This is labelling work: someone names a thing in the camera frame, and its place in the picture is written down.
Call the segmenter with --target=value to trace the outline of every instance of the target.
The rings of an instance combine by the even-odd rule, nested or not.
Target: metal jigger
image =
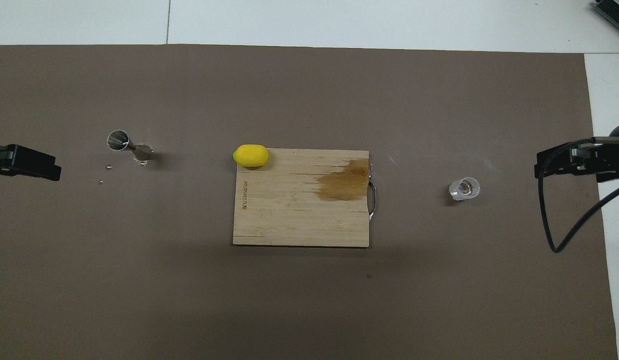
[[[130,140],[130,135],[123,130],[112,131],[107,137],[107,146],[113,151],[131,150],[134,154],[134,160],[138,162],[140,166],[145,166],[148,160],[152,158],[152,147],[145,141],[141,141],[140,144],[134,145]]]

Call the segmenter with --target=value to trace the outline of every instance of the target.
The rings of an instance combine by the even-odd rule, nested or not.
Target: yellow lemon
[[[263,145],[245,144],[239,146],[231,156],[242,167],[261,167],[269,160],[269,151]]]

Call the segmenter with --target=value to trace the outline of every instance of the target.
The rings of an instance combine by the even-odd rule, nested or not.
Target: liquid spill
[[[348,201],[366,198],[369,181],[369,159],[352,159],[343,170],[330,172],[319,178],[314,194],[324,201]]]

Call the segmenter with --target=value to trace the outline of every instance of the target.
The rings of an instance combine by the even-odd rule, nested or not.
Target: brown mat
[[[0,145],[63,168],[0,178],[0,359],[616,358],[602,218],[552,253],[532,170],[591,134],[581,54],[0,46]],[[233,246],[245,143],[369,150],[370,248]]]

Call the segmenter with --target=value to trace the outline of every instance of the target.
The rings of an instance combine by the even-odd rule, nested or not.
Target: black cable
[[[558,157],[559,154],[563,153],[564,151],[567,151],[574,146],[579,146],[582,144],[595,144],[596,142],[597,141],[595,137],[588,137],[586,139],[580,139],[559,146],[558,148],[556,148],[556,150],[550,153],[547,158],[545,158],[545,161],[540,166],[540,169],[538,171],[538,203],[540,204],[540,216],[543,220],[543,228],[545,229],[545,237],[547,237],[547,243],[549,244],[549,248],[554,253],[558,254],[563,249],[565,249],[565,246],[567,246],[570,240],[572,240],[572,237],[574,237],[577,231],[579,231],[579,229],[584,225],[584,223],[586,223],[586,221],[588,221],[592,217],[592,215],[594,215],[604,205],[612,201],[612,199],[619,196],[618,188],[604,198],[600,199],[599,202],[597,202],[585,214],[583,214],[583,216],[581,216],[581,218],[574,224],[574,226],[572,226],[563,241],[561,241],[558,246],[554,246],[554,240],[552,240],[552,233],[550,232],[550,224],[548,223],[547,211],[545,210],[545,195],[543,194],[543,178],[545,177],[545,171],[547,171],[547,168],[550,166],[552,160],[554,160],[556,157]]]

